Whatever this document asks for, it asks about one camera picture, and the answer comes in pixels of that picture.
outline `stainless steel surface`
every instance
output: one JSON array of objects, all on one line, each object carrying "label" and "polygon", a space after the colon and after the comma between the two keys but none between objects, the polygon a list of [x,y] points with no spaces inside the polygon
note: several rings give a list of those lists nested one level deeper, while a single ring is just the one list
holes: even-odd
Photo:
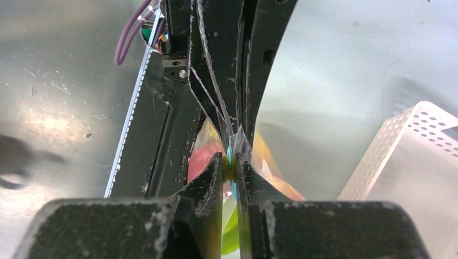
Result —
[{"label": "stainless steel surface", "polygon": [[299,1],[258,127],[286,180],[336,199],[382,122],[429,100],[457,116],[458,2]]},{"label": "stainless steel surface", "polygon": [[0,258],[45,202],[103,196],[145,50],[113,63],[136,7],[0,1]]}]

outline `plastic bag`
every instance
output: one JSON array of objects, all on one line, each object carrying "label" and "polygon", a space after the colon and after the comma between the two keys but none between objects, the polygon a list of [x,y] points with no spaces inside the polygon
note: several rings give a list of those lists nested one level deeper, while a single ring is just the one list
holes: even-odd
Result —
[{"label": "plastic bag", "polygon": [[[294,201],[305,200],[297,190],[283,180],[272,153],[258,130],[255,130],[254,133],[253,149],[249,146],[245,133],[241,129],[230,136],[229,141],[233,148],[232,153],[242,153],[247,158],[251,158],[252,167],[256,172],[276,189]],[[187,182],[191,182],[201,174],[213,155],[219,152],[226,155],[218,132],[207,119],[194,142],[189,160]],[[223,192],[223,245],[221,246],[221,253],[228,254],[238,248],[237,209],[229,182],[224,183]]]}]

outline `white perforated basket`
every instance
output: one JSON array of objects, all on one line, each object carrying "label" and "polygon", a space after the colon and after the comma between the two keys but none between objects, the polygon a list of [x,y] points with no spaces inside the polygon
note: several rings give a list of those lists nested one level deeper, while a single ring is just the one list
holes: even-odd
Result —
[{"label": "white perforated basket", "polygon": [[456,117],[426,101],[386,120],[338,200],[395,202],[432,258],[457,258],[457,127]]}]

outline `green component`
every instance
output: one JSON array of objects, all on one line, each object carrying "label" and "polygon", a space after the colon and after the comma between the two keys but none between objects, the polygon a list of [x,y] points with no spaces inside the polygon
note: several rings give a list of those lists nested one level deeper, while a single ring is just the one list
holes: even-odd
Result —
[{"label": "green component", "polygon": [[238,222],[236,207],[223,231],[222,255],[230,254],[240,247]]},{"label": "green component", "polygon": [[146,28],[142,28],[142,35],[143,35],[143,37],[145,37],[146,41],[149,41],[150,40],[150,36],[151,36],[151,30],[150,29],[146,29]]}]

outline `purple cable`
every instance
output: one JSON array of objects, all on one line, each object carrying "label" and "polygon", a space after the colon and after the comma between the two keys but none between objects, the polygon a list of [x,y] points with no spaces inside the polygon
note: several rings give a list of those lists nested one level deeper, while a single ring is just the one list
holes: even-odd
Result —
[{"label": "purple cable", "polygon": [[[141,4],[141,6],[137,9],[137,11],[132,15],[132,17],[130,17],[129,21],[127,22],[126,26],[124,27],[123,32],[121,33],[121,37],[119,37],[118,45],[116,46],[116,51],[114,53],[114,59],[115,59],[114,63],[116,65],[119,66],[124,62],[124,59],[126,58],[126,55],[127,55],[127,51],[129,50],[130,44],[133,41],[133,37],[131,36],[129,40],[127,41],[127,46],[125,50],[123,51],[123,46],[127,39],[129,31],[132,29],[137,18],[142,14],[143,11],[145,11],[145,9],[148,7],[150,3],[151,3],[151,0],[145,0]],[[151,16],[153,16],[153,13],[149,12],[144,18],[149,19],[151,18]],[[135,27],[135,32],[138,32],[142,28],[143,24],[145,24],[145,22],[143,20],[140,21],[139,25]]]}]

